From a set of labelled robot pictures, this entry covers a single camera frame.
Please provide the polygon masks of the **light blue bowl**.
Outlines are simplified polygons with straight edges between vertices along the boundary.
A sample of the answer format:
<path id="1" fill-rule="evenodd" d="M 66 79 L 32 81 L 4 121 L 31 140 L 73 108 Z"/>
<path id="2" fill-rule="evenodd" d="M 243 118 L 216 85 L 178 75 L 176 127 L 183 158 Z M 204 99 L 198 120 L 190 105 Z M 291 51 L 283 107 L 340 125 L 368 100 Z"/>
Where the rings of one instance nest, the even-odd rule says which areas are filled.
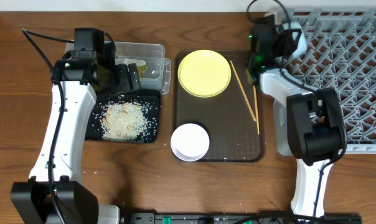
<path id="1" fill-rule="evenodd" d="M 295 47 L 293 47 L 294 51 L 291 53 L 292 58 L 298 58 L 299 56 L 303 55 L 307 51 L 307 42 L 306 38 L 303 32 L 303 29 L 301 25 L 298 22 L 290 22 L 290 25 L 288 23 L 283 24 L 284 30 L 288 30 L 288 28 L 291 28 L 292 31 L 292 38 L 293 40 L 298 40 L 298 43 Z"/>

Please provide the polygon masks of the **green snack wrapper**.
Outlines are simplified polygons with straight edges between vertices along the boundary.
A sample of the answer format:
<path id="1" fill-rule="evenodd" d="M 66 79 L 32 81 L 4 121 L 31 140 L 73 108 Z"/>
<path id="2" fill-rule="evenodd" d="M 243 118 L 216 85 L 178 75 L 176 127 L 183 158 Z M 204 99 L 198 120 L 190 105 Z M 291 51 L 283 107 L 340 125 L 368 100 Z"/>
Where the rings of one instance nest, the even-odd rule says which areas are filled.
<path id="1" fill-rule="evenodd" d="M 138 60 L 137 68 L 138 68 L 138 75 L 140 78 L 142 78 L 143 74 L 146 72 L 148 69 L 148 65 L 144 60 Z"/>

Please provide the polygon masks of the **white round bowl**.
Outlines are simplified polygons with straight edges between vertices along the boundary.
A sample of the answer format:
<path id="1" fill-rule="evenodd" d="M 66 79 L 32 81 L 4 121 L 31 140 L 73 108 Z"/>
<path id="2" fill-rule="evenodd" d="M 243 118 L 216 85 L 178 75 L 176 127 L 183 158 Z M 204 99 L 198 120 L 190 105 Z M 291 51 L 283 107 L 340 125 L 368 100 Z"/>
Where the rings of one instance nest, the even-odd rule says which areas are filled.
<path id="1" fill-rule="evenodd" d="M 170 145 L 173 154 L 178 159 L 194 162 L 203 158 L 209 150 L 210 137 L 202 126 L 186 123 L 174 130 Z"/>

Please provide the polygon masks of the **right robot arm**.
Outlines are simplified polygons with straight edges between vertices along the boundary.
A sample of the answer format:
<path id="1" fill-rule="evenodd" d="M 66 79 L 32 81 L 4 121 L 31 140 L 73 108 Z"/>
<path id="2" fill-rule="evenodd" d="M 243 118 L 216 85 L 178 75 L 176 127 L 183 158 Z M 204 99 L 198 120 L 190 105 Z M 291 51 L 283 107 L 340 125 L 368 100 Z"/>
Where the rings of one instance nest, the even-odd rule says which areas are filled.
<path id="1" fill-rule="evenodd" d="M 298 22 L 283 22 L 275 12 L 253 22 L 246 72 L 252 85 L 274 98 L 275 113 L 283 114 L 284 124 L 276 134 L 281 143 L 279 151 L 297 161 L 291 211 L 322 218 L 327 177 L 347 149 L 337 92 L 311 87 L 285 69 L 285 58 L 298 58 L 307 51 Z"/>

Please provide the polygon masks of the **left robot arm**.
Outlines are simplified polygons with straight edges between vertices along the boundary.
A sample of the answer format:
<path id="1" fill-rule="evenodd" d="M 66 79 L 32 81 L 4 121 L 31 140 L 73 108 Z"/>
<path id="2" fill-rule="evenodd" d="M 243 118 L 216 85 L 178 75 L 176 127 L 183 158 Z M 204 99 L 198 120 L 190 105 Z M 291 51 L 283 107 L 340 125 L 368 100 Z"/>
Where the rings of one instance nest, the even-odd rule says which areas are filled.
<path id="1" fill-rule="evenodd" d="M 101 205 L 82 184 L 82 149 L 98 97 L 139 90 L 136 65 L 119 70 L 110 34 L 75 29 L 73 49 L 49 63 L 52 109 L 40 155 L 11 201 L 25 223 L 123 223 L 116 205 Z"/>

